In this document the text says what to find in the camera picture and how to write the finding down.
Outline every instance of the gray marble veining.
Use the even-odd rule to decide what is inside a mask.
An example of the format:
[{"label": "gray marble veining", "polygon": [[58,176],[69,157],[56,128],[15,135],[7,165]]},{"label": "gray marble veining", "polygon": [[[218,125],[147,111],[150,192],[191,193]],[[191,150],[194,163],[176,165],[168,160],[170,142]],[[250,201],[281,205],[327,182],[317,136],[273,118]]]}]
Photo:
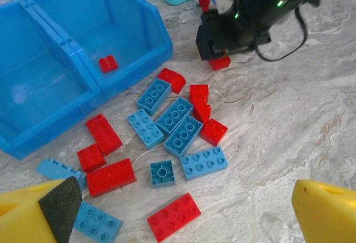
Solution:
[{"label": "gray marble veining", "polygon": [[[297,179],[311,178],[355,189],[356,185],[356,1],[323,0],[305,5],[309,39],[296,54],[266,63],[256,54],[232,56],[230,68],[214,72],[200,60],[195,35],[200,9],[192,1],[158,6],[174,42],[174,58],[89,117],[103,112],[123,141],[108,164],[130,158],[138,181],[96,199],[83,199],[125,223],[116,242],[155,242],[147,217],[190,192],[202,215],[166,242],[304,242],[291,206]],[[271,30],[273,42],[261,51],[279,57],[299,44],[301,31],[288,16]],[[127,121],[135,102],[158,72],[168,67],[189,84],[207,83],[212,117],[226,124],[221,143],[228,169],[185,182],[179,161],[162,146],[146,151]],[[174,101],[171,94],[155,118]],[[76,151],[93,143],[84,122],[16,161],[0,153],[0,192],[47,181],[34,171],[53,157],[80,168]],[[196,140],[189,153],[209,148]],[[172,159],[176,186],[153,189],[150,163]],[[73,231],[71,243],[91,242]]]}]

